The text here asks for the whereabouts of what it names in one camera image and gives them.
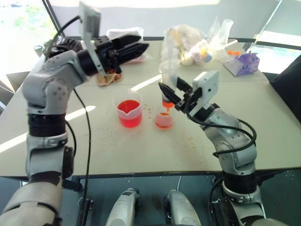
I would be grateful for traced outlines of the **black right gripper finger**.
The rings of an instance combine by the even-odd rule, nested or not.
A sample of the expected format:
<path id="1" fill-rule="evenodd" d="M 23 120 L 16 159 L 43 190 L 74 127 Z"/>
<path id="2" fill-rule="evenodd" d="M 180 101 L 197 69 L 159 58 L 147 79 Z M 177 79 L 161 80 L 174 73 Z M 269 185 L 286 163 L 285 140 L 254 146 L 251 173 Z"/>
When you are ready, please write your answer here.
<path id="1" fill-rule="evenodd" d="M 175 94 L 175 92 L 166 84 L 159 82 L 158 83 L 162 93 L 163 101 L 167 103 L 177 104 L 180 102 L 180 98 Z"/>
<path id="2" fill-rule="evenodd" d="M 183 92 L 191 92 L 192 86 L 190 86 L 185 80 L 177 77 L 177 88 Z"/>

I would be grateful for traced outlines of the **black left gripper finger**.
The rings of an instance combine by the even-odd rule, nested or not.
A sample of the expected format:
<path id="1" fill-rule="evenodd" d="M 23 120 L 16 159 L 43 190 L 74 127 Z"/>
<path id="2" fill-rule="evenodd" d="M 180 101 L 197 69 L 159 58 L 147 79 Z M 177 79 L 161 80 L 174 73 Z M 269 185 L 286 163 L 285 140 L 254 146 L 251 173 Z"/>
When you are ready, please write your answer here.
<path id="1" fill-rule="evenodd" d="M 135 58 L 140 57 L 148 47 L 148 43 L 134 43 L 117 50 L 117 59 L 119 64 L 124 64 Z"/>
<path id="2" fill-rule="evenodd" d="M 114 48 L 124 48 L 127 45 L 138 42 L 140 39 L 140 35 L 124 34 L 120 37 L 112 39 L 111 42 L 113 43 Z"/>

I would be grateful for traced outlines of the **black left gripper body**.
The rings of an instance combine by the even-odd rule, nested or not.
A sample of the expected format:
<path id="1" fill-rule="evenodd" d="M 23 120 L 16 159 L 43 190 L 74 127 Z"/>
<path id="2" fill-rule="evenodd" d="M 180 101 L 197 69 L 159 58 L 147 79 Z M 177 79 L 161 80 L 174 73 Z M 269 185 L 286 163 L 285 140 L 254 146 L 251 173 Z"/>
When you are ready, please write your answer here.
<path id="1" fill-rule="evenodd" d="M 100 36 L 94 41 L 96 54 L 104 73 L 121 73 L 122 70 L 117 59 L 118 54 L 111 40 L 107 36 Z"/>

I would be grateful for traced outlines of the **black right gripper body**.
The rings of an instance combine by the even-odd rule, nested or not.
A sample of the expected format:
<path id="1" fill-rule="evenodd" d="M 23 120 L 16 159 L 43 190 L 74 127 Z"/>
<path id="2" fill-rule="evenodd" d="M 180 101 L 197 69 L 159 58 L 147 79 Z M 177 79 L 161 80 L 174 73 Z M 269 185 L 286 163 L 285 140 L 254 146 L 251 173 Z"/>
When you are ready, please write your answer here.
<path id="1" fill-rule="evenodd" d="M 190 105 L 194 105 L 202 95 L 202 88 L 197 88 L 196 90 L 193 90 L 193 88 L 188 89 L 184 92 L 183 98 L 175 104 L 175 109 L 185 113 L 185 107 L 189 108 Z"/>

